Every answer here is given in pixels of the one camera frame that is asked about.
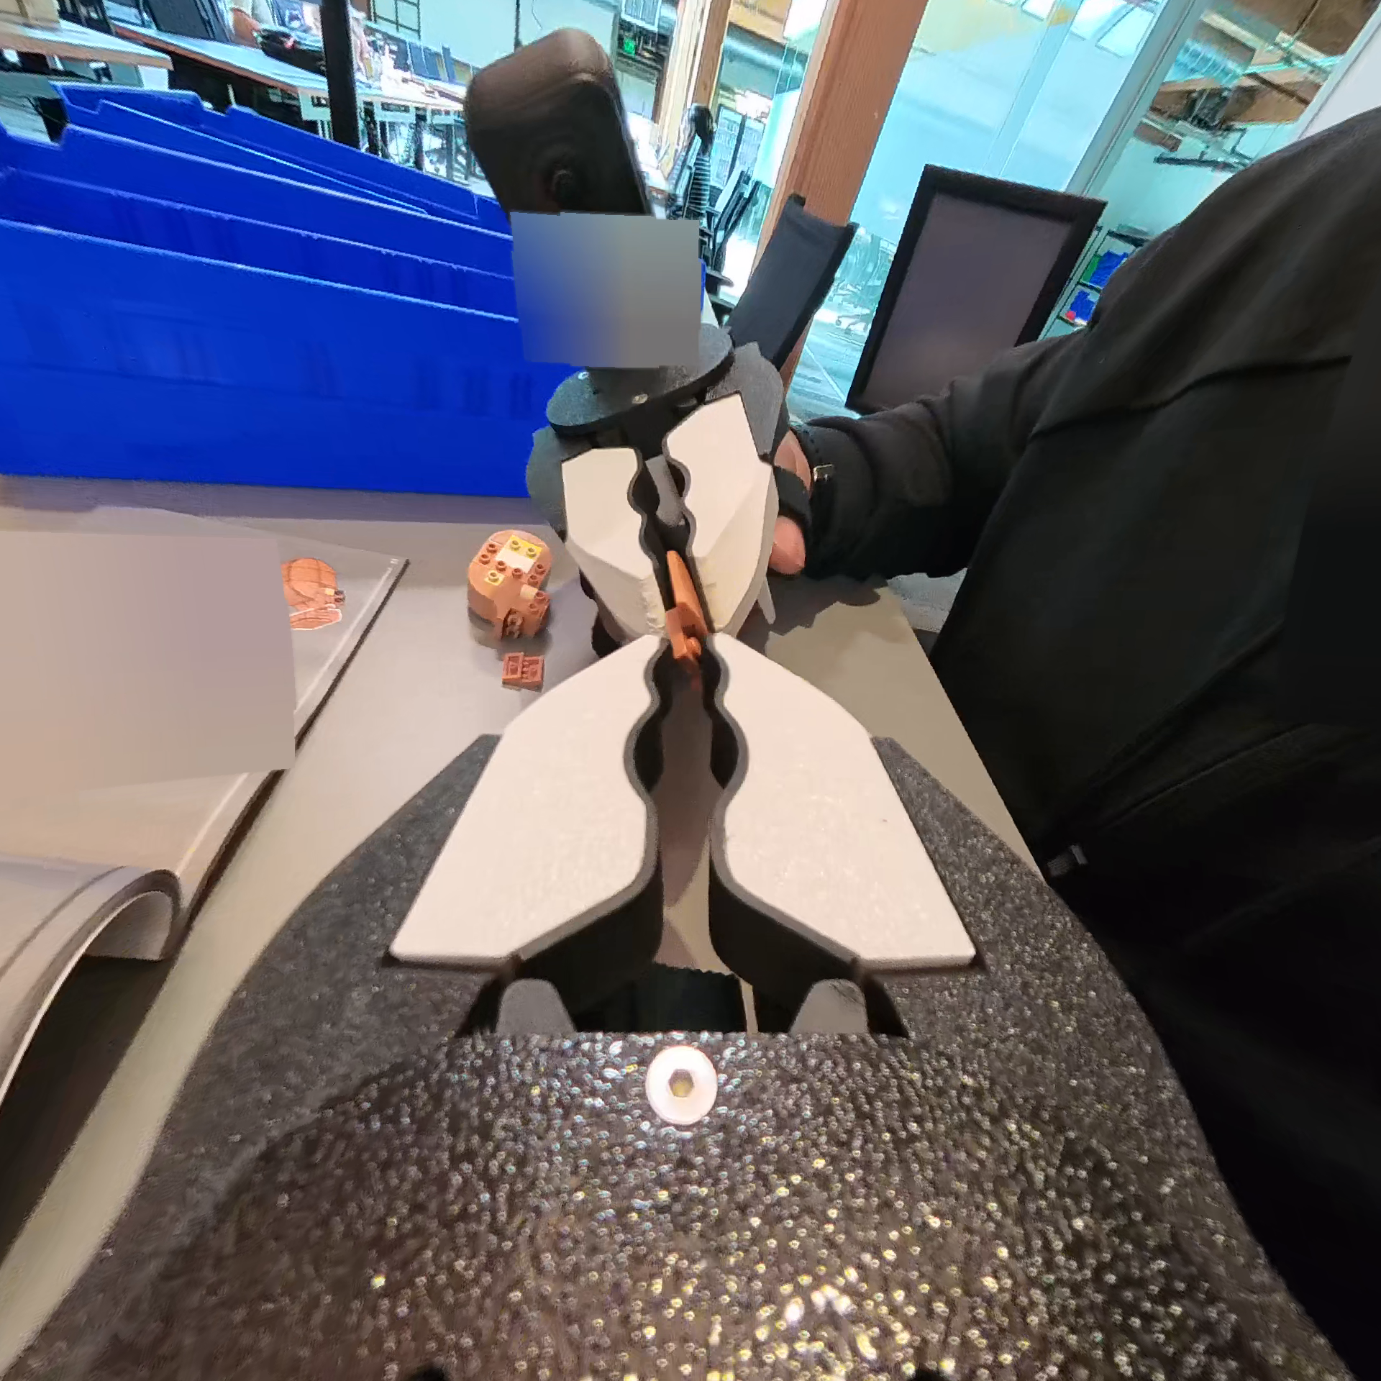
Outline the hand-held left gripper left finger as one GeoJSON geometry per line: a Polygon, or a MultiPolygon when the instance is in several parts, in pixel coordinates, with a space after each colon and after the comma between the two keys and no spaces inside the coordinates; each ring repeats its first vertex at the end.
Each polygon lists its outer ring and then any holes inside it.
{"type": "Polygon", "coordinates": [[[661,707],[661,662],[661,642],[632,642],[510,723],[392,959],[448,969],[535,960],[648,888],[658,828],[636,746],[661,707]]]}

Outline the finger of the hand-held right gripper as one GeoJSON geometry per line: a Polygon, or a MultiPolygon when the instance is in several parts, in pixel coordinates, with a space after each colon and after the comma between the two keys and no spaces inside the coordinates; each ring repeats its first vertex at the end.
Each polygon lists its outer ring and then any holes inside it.
{"type": "Polygon", "coordinates": [[[658,523],[674,569],[674,540],[685,539],[682,566],[698,583],[699,619],[735,636],[756,606],[773,619],[767,569],[780,500],[774,470],[763,461],[743,406],[702,406],[674,428],[658,457],[658,523]]]}
{"type": "Polygon", "coordinates": [[[629,447],[593,448],[561,465],[563,543],[619,644],[668,638],[646,514],[635,503],[642,465],[629,447]]]}

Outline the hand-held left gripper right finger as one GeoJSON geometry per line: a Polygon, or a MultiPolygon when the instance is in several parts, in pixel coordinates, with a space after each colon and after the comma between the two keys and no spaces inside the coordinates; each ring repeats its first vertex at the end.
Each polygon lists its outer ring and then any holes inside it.
{"type": "Polygon", "coordinates": [[[711,877],[731,941],[800,939],[869,975],[958,970],[976,944],[865,727],[743,642],[712,642],[722,798],[711,877]]]}

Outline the person's right forearm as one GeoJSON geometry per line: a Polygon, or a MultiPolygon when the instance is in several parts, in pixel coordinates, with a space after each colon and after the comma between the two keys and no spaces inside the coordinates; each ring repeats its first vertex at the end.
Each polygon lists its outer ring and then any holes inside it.
{"type": "Polygon", "coordinates": [[[812,579],[950,576],[983,583],[1056,554],[1075,529],[1073,438],[1137,398],[1101,332],[1019,347],[935,395],[797,426],[835,470],[812,579]]]}

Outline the grey desk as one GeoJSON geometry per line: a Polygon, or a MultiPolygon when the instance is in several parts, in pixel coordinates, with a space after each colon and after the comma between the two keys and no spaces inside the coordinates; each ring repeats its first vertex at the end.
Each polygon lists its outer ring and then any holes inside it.
{"type": "MultiPolygon", "coordinates": [[[[190,1065],[243,976],[297,907],[481,734],[517,716],[494,654],[471,632],[468,563],[495,530],[538,524],[525,500],[384,493],[3,480],[3,521],[97,508],[169,510],[405,559],[294,766],[251,822],[161,963],[78,963],[43,1018],[3,1110],[3,1373],[61,1305],[120,1216],[190,1065]]],[[[895,740],[1026,865],[991,776],[886,588],[774,579],[774,622],[745,641],[895,740]]],[[[663,782],[665,963],[718,963],[705,921],[708,799],[663,782]]]]}

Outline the round brown brick assembly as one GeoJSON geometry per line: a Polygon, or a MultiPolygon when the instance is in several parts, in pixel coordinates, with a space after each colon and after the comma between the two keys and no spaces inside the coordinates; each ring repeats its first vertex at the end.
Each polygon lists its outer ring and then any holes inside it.
{"type": "Polygon", "coordinates": [[[534,638],[550,613],[551,547],[521,529],[491,533],[468,567],[471,615],[501,641],[534,638]]]}

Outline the black office chair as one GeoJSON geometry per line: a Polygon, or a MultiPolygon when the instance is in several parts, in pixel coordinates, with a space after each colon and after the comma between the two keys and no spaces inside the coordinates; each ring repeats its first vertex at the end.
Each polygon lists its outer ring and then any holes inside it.
{"type": "Polygon", "coordinates": [[[809,212],[802,196],[790,196],[724,321],[734,347],[756,346],[781,372],[833,287],[856,232],[855,222],[829,222],[809,212]]]}

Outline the black monitor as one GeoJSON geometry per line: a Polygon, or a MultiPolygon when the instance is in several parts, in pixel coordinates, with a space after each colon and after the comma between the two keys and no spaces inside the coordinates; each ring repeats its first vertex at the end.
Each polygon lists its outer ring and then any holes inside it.
{"type": "Polygon", "coordinates": [[[868,416],[934,395],[1036,340],[1107,203],[928,165],[846,408],[868,416]]]}

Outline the wooden beam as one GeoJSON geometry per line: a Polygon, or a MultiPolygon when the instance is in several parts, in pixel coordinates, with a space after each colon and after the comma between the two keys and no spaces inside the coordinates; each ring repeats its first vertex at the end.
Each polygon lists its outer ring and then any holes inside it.
{"type": "Polygon", "coordinates": [[[756,261],[794,196],[825,222],[850,219],[925,11],[925,2],[825,5],[756,261]]]}

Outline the row of blue plastic bins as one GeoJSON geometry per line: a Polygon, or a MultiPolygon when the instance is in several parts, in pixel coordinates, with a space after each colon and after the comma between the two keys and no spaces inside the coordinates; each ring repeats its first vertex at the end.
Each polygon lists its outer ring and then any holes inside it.
{"type": "Polygon", "coordinates": [[[527,362],[494,199],[182,91],[3,132],[3,475],[520,497],[570,366],[527,362]]]}

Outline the grey instruction booklet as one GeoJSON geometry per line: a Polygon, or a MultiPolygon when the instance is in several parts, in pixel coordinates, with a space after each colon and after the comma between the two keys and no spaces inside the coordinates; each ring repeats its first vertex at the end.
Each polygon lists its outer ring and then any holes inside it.
{"type": "MultiPolygon", "coordinates": [[[[405,557],[274,534],[298,747],[407,570],[405,557]]],[[[177,953],[272,773],[111,786],[3,805],[2,1091],[82,959],[177,953]]]]}

